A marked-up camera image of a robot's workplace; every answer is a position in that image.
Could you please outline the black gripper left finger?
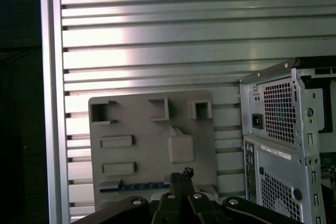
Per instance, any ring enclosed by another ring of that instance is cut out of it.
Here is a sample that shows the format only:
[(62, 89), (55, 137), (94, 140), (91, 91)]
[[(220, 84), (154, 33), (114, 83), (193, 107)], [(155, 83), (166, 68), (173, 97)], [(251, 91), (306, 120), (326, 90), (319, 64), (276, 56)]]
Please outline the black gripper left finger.
[(170, 191), (151, 202), (140, 196), (110, 203), (76, 223), (179, 223), (182, 204), (181, 173), (170, 175)]

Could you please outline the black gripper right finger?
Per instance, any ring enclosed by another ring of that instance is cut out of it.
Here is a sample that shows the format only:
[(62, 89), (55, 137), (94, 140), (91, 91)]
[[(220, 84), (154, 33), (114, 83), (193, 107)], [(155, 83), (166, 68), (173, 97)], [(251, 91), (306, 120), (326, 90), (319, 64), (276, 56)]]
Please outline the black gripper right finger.
[(193, 176), (192, 168), (184, 168), (183, 192), (197, 223), (298, 223), (298, 220), (237, 197), (228, 197), (218, 204), (194, 190)]

